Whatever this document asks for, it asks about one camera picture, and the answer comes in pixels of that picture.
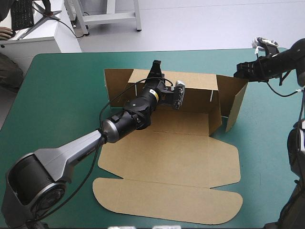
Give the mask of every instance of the black cable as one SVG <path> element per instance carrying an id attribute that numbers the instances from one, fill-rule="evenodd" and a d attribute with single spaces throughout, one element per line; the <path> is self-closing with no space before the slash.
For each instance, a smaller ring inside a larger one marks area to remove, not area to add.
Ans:
<path id="1" fill-rule="evenodd" d="M 261 60 L 260 60 L 259 57 L 258 57 L 258 53 L 256 54 L 256 57 L 257 57 L 259 66 L 260 66 L 260 68 L 261 68 L 263 77 L 266 78 L 265 73 L 264 73 L 264 70 L 263 70 L 263 66 L 262 66 L 262 63 L 261 63 Z M 292 95 L 298 93 L 297 91 L 295 91 L 295 92 L 292 92 L 292 93 L 290 93 L 290 94 L 285 94 L 285 95 L 283 95 L 283 94 L 280 94 L 280 93 L 276 92 L 276 91 L 271 87 L 271 85 L 269 84 L 268 81 L 266 81 L 266 83 L 267 83 L 267 85 L 269 86 L 269 88 L 271 89 L 271 91 L 273 91 L 275 94 L 279 95 L 280 97 L 290 97 L 290 96 L 292 96 Z"/>
<path id="2" fill-rule="evenodd" d="M 276 91 L 271 87 L 271 85 L 269 84 L 269 82 L 266 82 L 266 83 L 267 83 L 268 87 L 271 89 L 271 91 L 273 91 L 275 94 L 279 95 L 280 97 L 290 97 L 290 96 L 292 96 L 292 95 L 298 93 L 297 91 L 295 91 L 295 92 L 292 92 L 292 93 L 290 93 L 290 94 L 285 94 L 285 95 L 279 94 L 278 92 L 276 92 Z"/>
<path id="3" fill-rule="evenodd" d="M 60 22 L 61 24 L 65 25 L 72 33 L 73 35 L 76 37 L 76 38 L 81 38 L 83 36 L 85 36 L 85 34 L 83 34 L 82 36 L 78 37 L 76 36 L 75 32 L 64 22 L 62 22 L 61 20 L 59 19 L 56 19 L 56 18 L 53 18 L 52 16 L 48 16 L 48 15 L 45 15 L 44 13 L 41 13 L 38 9 L 36 9 L 35 7 L 33 7 L 34 10 L 36 10 L 38 13 L 40 13 L 41 15 L 45 16 L 45 17 L 48 17 L 48 18 L 51 18 L 52 20 L 55 20 L 55 21 L 58 21 Z"/>
<path id="4" fill-rule="evenodd" d="M 135 83 L 133 83 L 131 86 L 127 87 L 124 91 L 122 91 L 121 93 L 119 93 L 117 96 L 115 96 L 113 99 L 111 99 L 102 109 L 101 109 L 101 112 L 100 112 L 100 128 L 102 128 L 102 113 L 104 112 L 104 110 L 115 100 L 117 99 L 118 97 L 120 97 L 122 94 L 124 94 L 126 91 L 128 91 L 129 89 L 131 89 L 132 87 L 134 87 L 135 85 L 143 82 L 143 81 L 146 81 L 146 80 L 153 80 L 153 79 L 161 79 L 161 80 L 165 80 L 167 82 L 169 82 L 171 84 L 171 86 L 173 86 L 173 83 L 172 81 L 168 80 L 168 79 L 165 79 L 165 78 L 162 78 L 162 77 L 150 77 L 150 78 L 146 78 L 146 79 L 141 79 Z"/>

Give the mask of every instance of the unfolded cardboard box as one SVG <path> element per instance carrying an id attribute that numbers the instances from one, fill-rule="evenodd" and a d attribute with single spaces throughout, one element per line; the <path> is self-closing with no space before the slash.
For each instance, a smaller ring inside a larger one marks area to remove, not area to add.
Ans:
<path id="1" fill-rule="evenodd" d="M 148 70 L 106 69 L 112 99 Z M 179 111 L 158 106 L 152 125 L 103 147 L 99 166 L 123 179 L 98 178 L 93 191 L 106 209 L 124 214 L 202 224 L 221 224 L 239 211 L 238 193 L 212 188 L 240 180 L 236 147 L 209 137 L 227 116 L 228 131 L 235 123 L 247 81 L 202 73 L 163 71 L 172 82 L 184 81 Z M 141 92 L 143 84 L 137 86 Z M 112 102 L 122 107 L 135 97 L 131 89 Z"/>

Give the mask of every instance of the white desk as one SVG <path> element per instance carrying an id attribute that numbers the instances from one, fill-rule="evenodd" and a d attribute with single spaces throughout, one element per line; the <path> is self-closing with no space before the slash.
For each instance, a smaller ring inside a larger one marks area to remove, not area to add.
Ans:
<path id="1" fill-rule="evenodd" d="M 64 0 L 50 0 L 50 2 L 51 10 L 61 10 L 62 12 L 56 16 L 73 30 L 64 7 Z M 34 22 L 37 22 L 41 17 L 39 13 L 35 12 Z M 21 30 L 8 41 L 0 41 L 0 52 L 16 62 L 24 73 L 27 72 L 33 57 L 37 54 L 81 52 L 80 45 L 71 31 L 57 21 L 48 20 L 25 38 L 17 40 L 26 30 Z"/>

